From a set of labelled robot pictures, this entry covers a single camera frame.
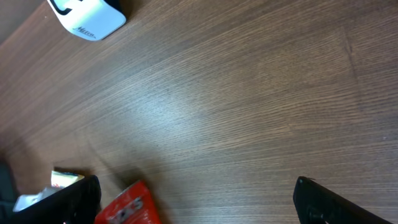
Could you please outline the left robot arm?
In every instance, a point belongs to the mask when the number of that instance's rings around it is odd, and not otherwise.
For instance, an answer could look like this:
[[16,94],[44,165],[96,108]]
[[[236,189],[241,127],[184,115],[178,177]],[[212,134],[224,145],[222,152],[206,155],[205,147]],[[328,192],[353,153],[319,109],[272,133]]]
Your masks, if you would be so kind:
[[17,189],[9,167],[1,163],[1,220],[13,215],[13,208],[18,198]]

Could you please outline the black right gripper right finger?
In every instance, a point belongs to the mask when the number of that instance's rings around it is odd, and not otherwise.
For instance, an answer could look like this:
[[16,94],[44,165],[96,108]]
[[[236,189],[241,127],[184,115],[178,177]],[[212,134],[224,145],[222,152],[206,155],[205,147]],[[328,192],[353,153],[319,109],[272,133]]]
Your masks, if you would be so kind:
[[391,224],[304,176],[297,179],[293,201],[301,224]]

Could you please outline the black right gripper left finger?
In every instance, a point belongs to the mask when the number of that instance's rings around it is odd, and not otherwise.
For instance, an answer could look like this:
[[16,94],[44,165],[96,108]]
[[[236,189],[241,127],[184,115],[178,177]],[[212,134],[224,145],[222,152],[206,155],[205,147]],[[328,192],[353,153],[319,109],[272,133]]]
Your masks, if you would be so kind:
[[1,224],[94,223],[100,201],[100,182],[91,175],[2,219]]

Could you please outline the red snack bag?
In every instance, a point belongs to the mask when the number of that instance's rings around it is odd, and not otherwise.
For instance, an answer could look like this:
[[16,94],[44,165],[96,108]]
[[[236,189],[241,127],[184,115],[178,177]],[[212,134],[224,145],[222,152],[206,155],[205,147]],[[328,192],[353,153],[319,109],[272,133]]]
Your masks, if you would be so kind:
[[138,180],[95,217],[94,224],[161,224],[149,189]]

